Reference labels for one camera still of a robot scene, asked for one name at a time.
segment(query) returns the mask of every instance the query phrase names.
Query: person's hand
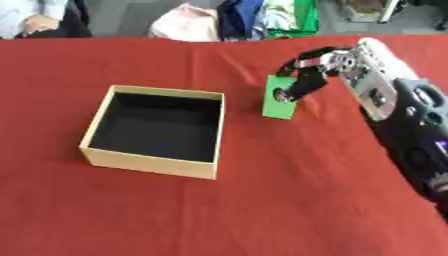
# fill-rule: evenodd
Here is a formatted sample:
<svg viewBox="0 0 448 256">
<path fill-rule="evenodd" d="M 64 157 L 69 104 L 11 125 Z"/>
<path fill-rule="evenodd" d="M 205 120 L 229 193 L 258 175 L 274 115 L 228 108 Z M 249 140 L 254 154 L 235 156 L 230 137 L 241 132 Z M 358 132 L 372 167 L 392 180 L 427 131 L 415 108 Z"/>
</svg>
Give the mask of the person's hand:
<svg viewBox="0 0 448 256">
<path fill-rule="evenodd" d="M 59 20 L 43 15 L 33 15 L 25 20 L 23 33 L 25 35 L 30 35 L 35 32 L 41 32 L 45 30 L 58 29 L 58 28 L 59 28 Z"/>
</svg>

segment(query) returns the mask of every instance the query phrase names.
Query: table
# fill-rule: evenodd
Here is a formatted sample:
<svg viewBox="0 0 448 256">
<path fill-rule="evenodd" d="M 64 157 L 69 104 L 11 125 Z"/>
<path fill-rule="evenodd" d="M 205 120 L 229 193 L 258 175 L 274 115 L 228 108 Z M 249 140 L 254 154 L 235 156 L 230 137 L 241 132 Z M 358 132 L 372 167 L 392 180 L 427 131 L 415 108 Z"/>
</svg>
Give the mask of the table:
<svg viewBox="0 0 448 256">
<path fill-rule="evenodd" d="M 448 89 L 447 36 L 379 38 Z M 357 39 L 1 41 L 0 254 L 448 255 L 446 224 L 337 79 L 291 121 L 260 114 L 268 73 Z M 218 180 L 90 166 L 77 146 L 112 84 L 224 92 Z"/>
</svg>

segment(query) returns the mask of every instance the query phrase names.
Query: white bag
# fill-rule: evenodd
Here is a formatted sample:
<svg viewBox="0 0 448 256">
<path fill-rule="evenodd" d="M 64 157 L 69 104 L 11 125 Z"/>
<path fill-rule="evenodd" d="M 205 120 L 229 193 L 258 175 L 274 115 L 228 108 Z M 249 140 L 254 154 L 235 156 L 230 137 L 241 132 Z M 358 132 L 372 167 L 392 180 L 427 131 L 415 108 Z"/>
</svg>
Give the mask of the white bag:
<svg viewBox="0 0 448 256">
<path fill-rule="evenodd" d="M 190 4 L 182 4 L 156 20 L 149 29 L 150 37 L 189 42 L 219 41 L 217 13 Z"/>
</svg>

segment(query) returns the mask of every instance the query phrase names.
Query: floor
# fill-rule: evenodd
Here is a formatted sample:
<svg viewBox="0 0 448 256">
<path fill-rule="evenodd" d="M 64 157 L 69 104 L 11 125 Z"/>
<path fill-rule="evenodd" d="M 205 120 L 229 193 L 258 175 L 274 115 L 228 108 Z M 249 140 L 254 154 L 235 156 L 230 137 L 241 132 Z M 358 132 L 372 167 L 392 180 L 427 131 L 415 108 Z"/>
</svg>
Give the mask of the floor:
<svg viewBox="0 0 448 256">
<path fill-rule="evenodd" d="M 214 8 L 222 0 L 85 0 L 96 36 L 146 36 L 149 25 L 182 2 Z M 387 24 L 351 23 L 344 19 L 338 0 L 317 0 L 320 34 L 438 34 L 436 8 L 410 6 Z"/>
</svg>

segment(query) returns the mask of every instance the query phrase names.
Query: chair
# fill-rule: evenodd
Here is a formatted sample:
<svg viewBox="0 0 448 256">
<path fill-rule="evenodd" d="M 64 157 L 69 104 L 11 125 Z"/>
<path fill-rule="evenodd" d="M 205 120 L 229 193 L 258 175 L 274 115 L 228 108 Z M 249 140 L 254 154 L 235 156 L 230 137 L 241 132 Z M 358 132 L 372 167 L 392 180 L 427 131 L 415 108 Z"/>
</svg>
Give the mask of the chair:
<svg viewBox="0 0 448 256">
<path fill-rule="evenodd" d="M 413 0 L 414 5 L 432 5 L 439 7 L 442 10 L 442 18 L 436 25 L 436 29 L 439 31 L 444 31 L 448 29 L 448 1 L 447 0 Z"/>
</svg>

